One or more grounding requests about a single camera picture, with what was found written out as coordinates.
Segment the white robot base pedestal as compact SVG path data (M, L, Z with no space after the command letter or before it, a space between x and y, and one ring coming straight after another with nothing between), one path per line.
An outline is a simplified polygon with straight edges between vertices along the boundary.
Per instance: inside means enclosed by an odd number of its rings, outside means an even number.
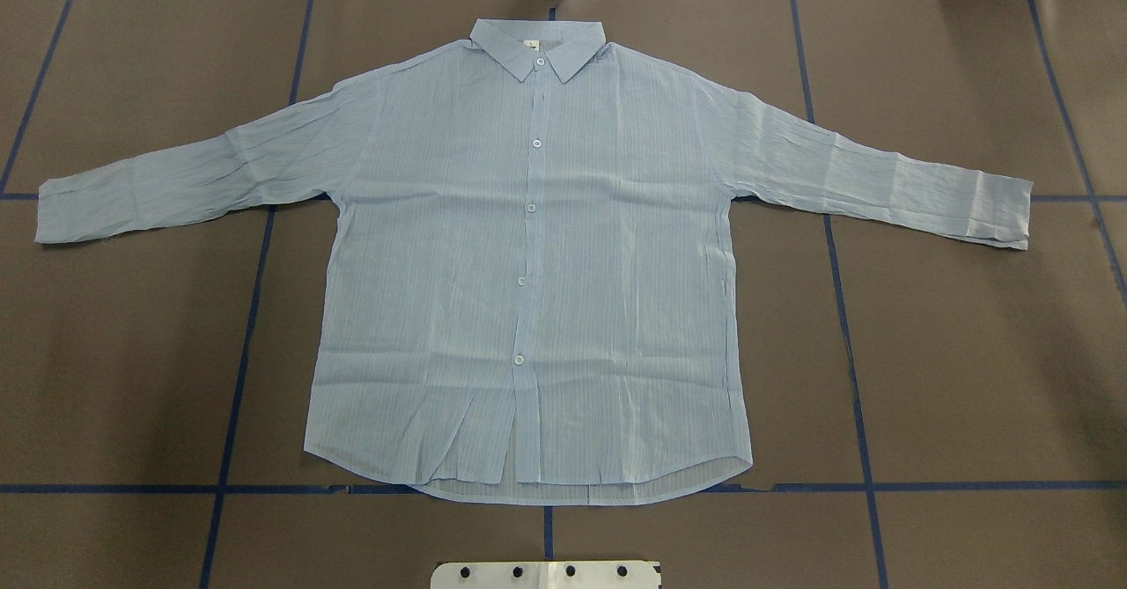
M442 563L431 588L662 588L659 562L570 560Z

